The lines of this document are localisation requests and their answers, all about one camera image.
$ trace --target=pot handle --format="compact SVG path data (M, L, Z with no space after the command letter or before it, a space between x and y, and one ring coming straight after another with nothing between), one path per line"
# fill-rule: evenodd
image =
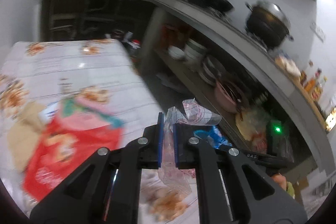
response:
M247 2L245 2L245 6L252 12L253 8Z
M289 41L294 41L294 37L292 37L290 34L287 35L287 38Z

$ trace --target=shelf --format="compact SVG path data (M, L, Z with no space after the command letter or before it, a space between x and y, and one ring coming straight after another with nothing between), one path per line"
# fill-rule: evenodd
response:
M241 149L248 149L249 143L240 134L236 122L235 115L225 111L217 102L214 94L214 88L205 83L197 72L189 70L182 61L172 59L163 50L156 49L155 52L161 60L171 69L177 78L192 92L195 98L204 107L212 112L222 116L219 126L225 134L232 140L234 145Z
M176 16L219 45L245 67L278 101L310 148L320 171L336 170L334 155L311 105L274 60L246 34L182 0L145 0Z

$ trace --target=pot lid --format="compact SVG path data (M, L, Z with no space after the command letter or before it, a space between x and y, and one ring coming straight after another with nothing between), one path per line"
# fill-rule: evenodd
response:
M278 18L286 27L290 29L291 23L283 11L280 9L279 5L271 3L267 0L258 0L255 7L263 8L264 10L268 11L276 18Z

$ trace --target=wall outlet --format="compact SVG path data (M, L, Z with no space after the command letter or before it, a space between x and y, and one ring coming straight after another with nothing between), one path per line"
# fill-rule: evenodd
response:
M322 41L322 43L324 42L324 40L326 39L326 35L323 32L323 30L316 25L316 22L313 21L310 25L310 28L312 29L312 31L317 35L317 37Z

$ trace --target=white wall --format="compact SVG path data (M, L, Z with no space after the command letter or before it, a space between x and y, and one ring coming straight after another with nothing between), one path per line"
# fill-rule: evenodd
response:
M38 0L0 0L0 66L14 43L37 39L38 6Z
M245 21L250 13L245 2L256 3L257 0L229 0L235 7L229 16L232 23L239 29L244 30ZM285 40L282 49L289 54L300 69L307 66L311 59L315 69L320 67L322 75L328 77L320 104L325 107L329 98L336 90L336 57L334 52L336 45L336 0L269 0L278 4L291 22L290 33L294 42ZM322 43L310 29L312 21L320 26L326 34L326 40Z

